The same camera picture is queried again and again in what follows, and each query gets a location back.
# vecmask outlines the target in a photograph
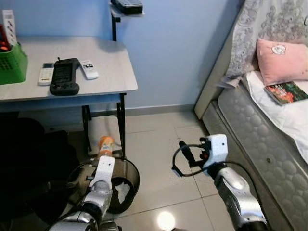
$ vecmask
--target bed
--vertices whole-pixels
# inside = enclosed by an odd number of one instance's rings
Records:
[[[253,175],[275,230],[308,231],[308,130],[295,136],[265,110],[268,96],[251,81],[260,75],[255,44],[267,38],[307,45],[307,15],[307,0],[245,1],[194,109],[210,134],[227,134],[228,159]]]

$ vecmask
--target remote control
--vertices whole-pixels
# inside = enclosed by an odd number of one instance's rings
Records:
[[[53,75],[53,63],[43,63],[43,67],[39,72],[38,85],[47,86],[51,84]]]
[[[81,67],[86,75],[87,80],[98,78],[98,73],[90,60],[81,61]]]
[[[79,92],[79,85],[76,83],[76,69],[80,67],[79,60],[58,58],[53,67],[50,92],[53,95],[76,95]]]

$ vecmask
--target white desk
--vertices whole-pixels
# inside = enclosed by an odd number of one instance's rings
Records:
[[[93,37],[24,37],[19,38],[19,42],[28,56],[26,80],[0,85],[0,112],[117,102],[122,151],[125,153],[124,95],[138,88],[126,47],[119,42]],[[79,93],[54,96],[49,92],[49,86],[38,86],[38,77],[42,64],[55,62],[57,57],[90,59],[99,78],[86,80],[81,70],[76,70]],[[84,113],[91,118],[89,111]]]

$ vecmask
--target tile floor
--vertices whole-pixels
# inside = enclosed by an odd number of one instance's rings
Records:
[[[97,117],[91,123],[93,144],[97,143],[98,136],[106,135],[106,131],[119,143],[115,116]],[[123,231],[160,231],[157,216],[167,211],[174,216],[179,229],[234,230],[212,179],[203,174],[180,179],[171,171],[171,159],[178,142],[199,143],[199,138],[206,135],[193,112],[127,116],[126,132],[127,158],[140,172],[140,188],[127,211],[109,214],[106,219],[114,220]],[[87,158],[86,147],[78,136],[71,134],[70,142],[81,161]],[[192,152],[198,155],[198,150],[192,149]],[[177,165],[182,171],[191,171],[184,157],[179,156]]]

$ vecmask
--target black mesh trash can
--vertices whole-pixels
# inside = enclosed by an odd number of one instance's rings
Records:
[[[115,160],[114,172],[111,178],[113,193],[108,212],[119,214],[127,210],[133,202],[139,188],[140,175],[131,161],[123,158],[116,158]],[[129,186],[129,191],[123,202],[119,201],[119,191],[116,189],[116,186],[121,184]]]

